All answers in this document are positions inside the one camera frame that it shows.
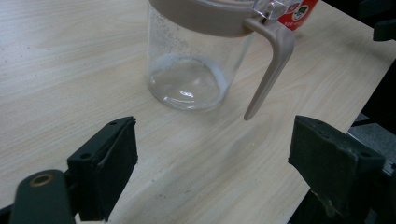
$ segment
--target pitcher handle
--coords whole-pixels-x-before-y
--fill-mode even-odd
[[[272,60],[245,113],[244,120],[249,120],[259,110],[265,97],[293,53],[294,33],[280,22],[273,20],[266,20],[262,24],[255,18],[247,18],[244,19],[244,26],[266,37],[273,49]]]

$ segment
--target wooden table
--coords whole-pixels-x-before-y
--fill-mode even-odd
[[[112,223],[287,223],[308,190],[288,164],[295,115],[346,132],[396,56],[394,41],[319,2],[258,114],[271,59],[256,35],[223,104],[182,112],[146,86],[147,1],[0,3],[0,206],[113,119],[135,116],[139,162]]]

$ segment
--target red label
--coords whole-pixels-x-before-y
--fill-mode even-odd
[[[281,16],[278,21],[283,23],[289,29],[295,30],[303,25],[317,2],[318,0],[304,0],[291,13]]]

